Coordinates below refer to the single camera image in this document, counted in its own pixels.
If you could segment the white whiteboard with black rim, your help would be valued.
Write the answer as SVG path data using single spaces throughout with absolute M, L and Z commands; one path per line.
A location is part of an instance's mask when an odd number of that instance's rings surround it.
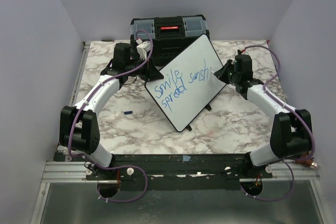
M 210 71 L 223 64 L 209 38 L 202 34 L 160 69 L 162 80 L 145 89 L 174 129 L 182 132 L 226 85 Z

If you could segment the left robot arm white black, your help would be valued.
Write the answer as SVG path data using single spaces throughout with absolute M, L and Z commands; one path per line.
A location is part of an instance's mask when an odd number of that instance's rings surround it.
M 153 44 L 137 40 L 138 57 L 131 57 L 131 45 L 117 43 L 113 58 L 101 71 L 98 82 L 74 106 L 65 106 L 60 113 L 59 144 L 68 149 L 70 157 L 84 156 L 99 166 L 104 179 L 116 175 L 113 154 L 100 144 L 98 116 L 109 99 L 116 94 L 129 77 L 159 80 L 163 76 L 151 61 Z

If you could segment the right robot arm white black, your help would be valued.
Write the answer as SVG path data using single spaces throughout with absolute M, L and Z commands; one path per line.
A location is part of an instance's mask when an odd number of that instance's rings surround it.
M 306 158 L 315 150 L 311 115 L 281 101 L 265 83 L 254 78 L 249 55 L 236 55 L 234 60 L 214 72 L 214 76 L 235 87 L 245 100 L 259 107 L 271 120 L 272 129 L 267 144 L 245 154 L 242 173 L 249 178 L 260 172 L 260 167 L 286 157 Z

